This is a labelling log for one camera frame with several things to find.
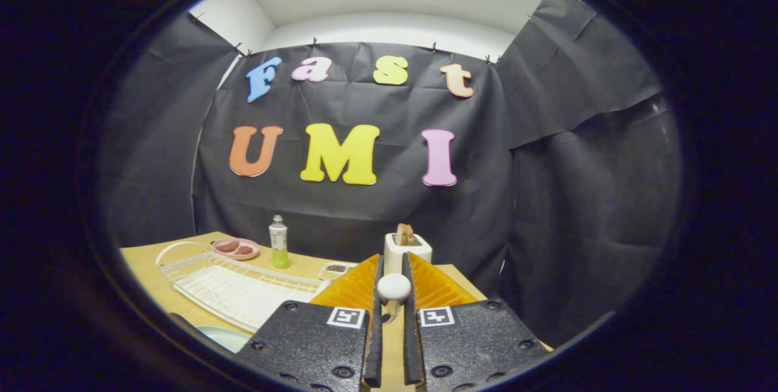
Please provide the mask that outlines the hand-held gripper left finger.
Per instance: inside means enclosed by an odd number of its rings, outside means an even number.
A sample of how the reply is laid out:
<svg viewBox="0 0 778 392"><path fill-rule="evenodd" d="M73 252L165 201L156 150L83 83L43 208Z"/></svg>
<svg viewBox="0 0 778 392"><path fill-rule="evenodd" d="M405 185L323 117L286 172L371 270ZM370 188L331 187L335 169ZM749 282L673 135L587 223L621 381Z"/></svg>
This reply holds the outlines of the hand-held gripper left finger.
<svg viewBox="0 0 778 392"><path fill-rule="evenodd" d="M382 303L375 254L309 303L284 301L235 356L237 362L295 387L367 390L381 385Z"/></svg>

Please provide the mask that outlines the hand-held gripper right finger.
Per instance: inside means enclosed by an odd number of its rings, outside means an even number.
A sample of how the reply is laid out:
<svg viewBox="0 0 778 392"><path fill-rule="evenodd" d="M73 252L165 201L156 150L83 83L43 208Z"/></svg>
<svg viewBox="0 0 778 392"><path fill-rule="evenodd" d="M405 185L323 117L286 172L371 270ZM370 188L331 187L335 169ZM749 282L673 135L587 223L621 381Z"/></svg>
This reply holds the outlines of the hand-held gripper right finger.
<svg viewBox="0 0 778 392"><path fill-rule="evenodd" d="M418 390L474 390L518 373L547 348L500 298L476 300L413 253L404 313L405 383Z"/></svg>

